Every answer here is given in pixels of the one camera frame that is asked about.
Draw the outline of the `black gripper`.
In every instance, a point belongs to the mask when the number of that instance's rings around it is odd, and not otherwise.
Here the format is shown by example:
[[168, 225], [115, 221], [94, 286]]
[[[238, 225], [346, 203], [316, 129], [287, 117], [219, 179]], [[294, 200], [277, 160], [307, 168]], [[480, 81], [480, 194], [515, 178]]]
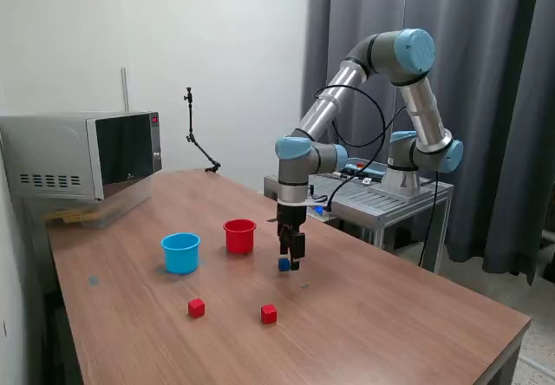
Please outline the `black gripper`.
[[[298, 232], [306, 220], [306, 206], [277, 206], [277, 230], [280, 244], [280, 257], [290, 256], [291, 270], [298, 271], [301, 259], [305, 256], [305, 234]], [[291, 229], [296, 231], [291, 240]]]

